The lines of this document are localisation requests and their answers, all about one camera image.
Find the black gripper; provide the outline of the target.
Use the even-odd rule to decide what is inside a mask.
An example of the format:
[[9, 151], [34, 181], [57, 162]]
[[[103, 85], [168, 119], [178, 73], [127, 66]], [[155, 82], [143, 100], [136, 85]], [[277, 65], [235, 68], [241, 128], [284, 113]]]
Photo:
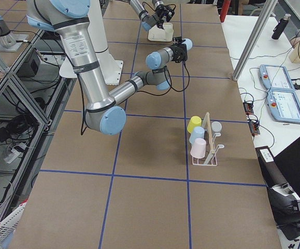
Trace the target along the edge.
[[159, 18], [158, 20], [158, 28], [163, 29], [164, 21], [169, 22], [175, 14], [176, 5], [168, 4], [163, 5], [160, 4], [156, 7], [156, 14]]
[[176, 63], [185, 62], [188, 59], [187, 45], [183, 43], [174, 44], [170, 47], [173, 52], [172, 61]]

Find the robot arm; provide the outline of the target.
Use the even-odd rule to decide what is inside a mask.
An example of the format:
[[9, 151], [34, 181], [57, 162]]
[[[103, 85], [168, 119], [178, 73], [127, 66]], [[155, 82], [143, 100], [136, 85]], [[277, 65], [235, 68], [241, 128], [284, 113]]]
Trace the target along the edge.
[[147, 72], [137, 72], [108, 90], [105, 77], [113, 74], [115, 61], [103, 59], [108, 46], [99, 1], [27, 1], [27, 20], [33, 27], [60, 35], [88, 100], [82, 119], [90, 129], [108, 135], [118, 134], [124, 128], [126, 113], [120, 104], [146, 85], [169, 90], [167, 64], [184, 63], [192, 48], [190, 39], [176, 37], [171, 46], [146, 57]]
[[163, 1], [152, 1], [154, 13], [150, 15], [145, 9], [146, 2], [140, 3], [137, 0], [122, 1], [128, 3], [135, 13], [138, 15], [141, 25], [145, 31], [149, 31], [156, 26], [159, 29], [164, 29], [163, 24], [169, 22], [175, 14], [175, 4], [165, 5]]

